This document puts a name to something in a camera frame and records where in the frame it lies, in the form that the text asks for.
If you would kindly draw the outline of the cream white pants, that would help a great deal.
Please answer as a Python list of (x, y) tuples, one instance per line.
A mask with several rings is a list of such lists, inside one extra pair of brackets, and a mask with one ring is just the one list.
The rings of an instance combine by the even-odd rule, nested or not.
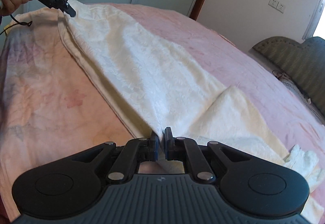
[(152, 129), (217, 140), (286, 166), (324, 190), (324, 126), (226, 38), (174, 11), (86, 5), (59, 14), (63, 45), (133, 136)]

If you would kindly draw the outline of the pink floral bed sheet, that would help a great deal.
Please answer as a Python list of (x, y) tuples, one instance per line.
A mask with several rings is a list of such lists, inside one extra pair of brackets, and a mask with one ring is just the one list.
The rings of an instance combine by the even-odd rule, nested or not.
[[(275, 76), (230, 41), (182, 14), (119, 4), (147, 30), (183, 46), (226, 86), (242, 90), (287, 149), (314, 151), (324, 167), (324, 126)], [(25, 171), (108, 140), (131, 138), (63, 46), (55, 9), (18, 16), (1, 54), (1, 216), (14, 221), (15, 179)]]

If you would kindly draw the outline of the green striped headboard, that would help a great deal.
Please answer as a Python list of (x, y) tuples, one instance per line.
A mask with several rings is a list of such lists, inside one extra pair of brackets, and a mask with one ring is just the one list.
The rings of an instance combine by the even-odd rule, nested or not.
[(270, 37), (253, 49), (285, 72), (324, 114), (324, 39), (312, 37), (299, 43)]

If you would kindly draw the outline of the window with metal frame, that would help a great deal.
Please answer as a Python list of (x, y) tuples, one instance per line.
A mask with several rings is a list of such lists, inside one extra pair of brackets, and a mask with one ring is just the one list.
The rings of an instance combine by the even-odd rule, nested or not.
[(322, 12), (324, 10), (324, 0), (318, 0), (316, 8), (310, 18), (309, 24), (307, 25), (307, 29), (305, 30), (302, 39), (306, 40), (313, 36), (320, 18), (322, 16)]

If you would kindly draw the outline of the white wall socket plate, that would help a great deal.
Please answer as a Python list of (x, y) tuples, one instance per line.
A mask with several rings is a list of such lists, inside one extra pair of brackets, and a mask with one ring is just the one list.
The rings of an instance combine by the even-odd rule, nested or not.
[(269, 6), (275, 8), (275, 9), (277, 8), (278, 4), (279, 4), (279, 1), (277, 1), (277, 0), (269, 0), (269, 3), (268, 3)]
[(283, 14), (286, 9), (286, 6), (279, 2), (276, 6), (276, 9)]

